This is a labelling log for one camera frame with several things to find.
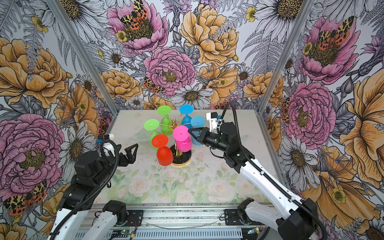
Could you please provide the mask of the light blue wine glass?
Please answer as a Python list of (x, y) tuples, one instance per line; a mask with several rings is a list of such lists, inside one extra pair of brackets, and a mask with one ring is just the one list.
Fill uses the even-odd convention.
[(191, 119), (191, 126), (192, 128), (202, 128), (206, 124), (205, 118), (202, 116), (196, 116)]

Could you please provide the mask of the pink wine glass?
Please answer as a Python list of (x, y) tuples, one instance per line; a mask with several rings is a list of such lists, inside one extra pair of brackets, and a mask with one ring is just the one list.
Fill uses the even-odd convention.
[(173, 131), (177, 149), (183, 153), (190, 151), (193, 145), (188, 130), (189, 129), (185, 126), (178, 126)]

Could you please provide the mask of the red wine glass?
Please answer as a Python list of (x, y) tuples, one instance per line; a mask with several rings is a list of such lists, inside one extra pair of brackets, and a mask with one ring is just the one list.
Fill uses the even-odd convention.
[(156, 135), (152, 139), (152, 145), (157, 148), (157, 160), (161, 166), (169, 166), (174, 161), (172, 150), (167, 147), (169, 139), (166, 135)]

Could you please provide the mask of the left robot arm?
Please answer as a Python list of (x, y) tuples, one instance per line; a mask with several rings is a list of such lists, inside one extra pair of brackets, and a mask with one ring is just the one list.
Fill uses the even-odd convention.
[[(76, 238), (94, 201), (105, 187), (110, 186), (117, 168), (135, 163), (138, 147), (138, 144), (134, 144), (121, 153), (121, 145), (116, 145), (112, 140), (104, 140), (101, 142), (100, 151), (81, 154), (75, 164), (76, 174), (59, 203), (56, 220), (48, 237), (50, 240)], [(83, 239), (102, 240), (107, 237), (113, 227), (124, 227), (124, 229), (112, 234), (110, 239), (124, 236), (133, 239), (142, 225), (143, 213), (143, 211), (127, 210), (125, 203), (111, 200), (102, 208), (100, 215)]]

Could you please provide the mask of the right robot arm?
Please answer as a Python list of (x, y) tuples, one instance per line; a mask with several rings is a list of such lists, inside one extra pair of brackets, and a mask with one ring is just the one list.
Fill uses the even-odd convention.
[(248, 199), (238, 206), (244, 221), (263, 223), (284, 240), (309, 240), (317, 231), (321, 231), (323, 240), (328, 239), (314, 201), (303, 200), (278, 182), (242, 145), (236, 123), (221, 124), (217, 133), (207, 127), (188, 131), (202, 145), (222, 151), (227, 165), (256, 185), (277, 209), (262, 210), (256, 201)]

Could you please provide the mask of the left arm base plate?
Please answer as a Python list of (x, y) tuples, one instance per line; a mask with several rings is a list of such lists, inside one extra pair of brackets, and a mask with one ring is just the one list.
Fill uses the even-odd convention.
[(140, 227), (142, 225), (143, 210), (120, 210), (117, 213), (116, 227)]

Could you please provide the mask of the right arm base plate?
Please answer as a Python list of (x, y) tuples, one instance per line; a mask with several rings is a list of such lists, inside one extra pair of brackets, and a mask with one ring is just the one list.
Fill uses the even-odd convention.
[(226, 226), (245, 226), (250, 224), (238, 209), (224, 209), (224, 221)]

